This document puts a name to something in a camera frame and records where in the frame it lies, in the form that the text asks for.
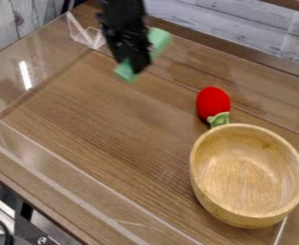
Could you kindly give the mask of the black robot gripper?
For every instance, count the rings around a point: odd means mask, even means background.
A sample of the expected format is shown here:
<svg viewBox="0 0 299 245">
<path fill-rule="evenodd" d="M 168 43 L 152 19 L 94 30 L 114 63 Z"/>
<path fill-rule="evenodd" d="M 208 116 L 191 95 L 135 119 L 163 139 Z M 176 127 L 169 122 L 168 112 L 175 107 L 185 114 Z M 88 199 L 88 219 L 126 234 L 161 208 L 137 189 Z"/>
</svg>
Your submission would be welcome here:
<svg viewBox="0 0 299 245">
<path fill-rule="evenodd" d="M 98 0 L 98 4 L 101 11 L 96 18 L 102 26 L 108 49 L 117 62 L 129 52 L 132 70 L 139 74 L 152 63 L 143 0 Z"/>
</svg>

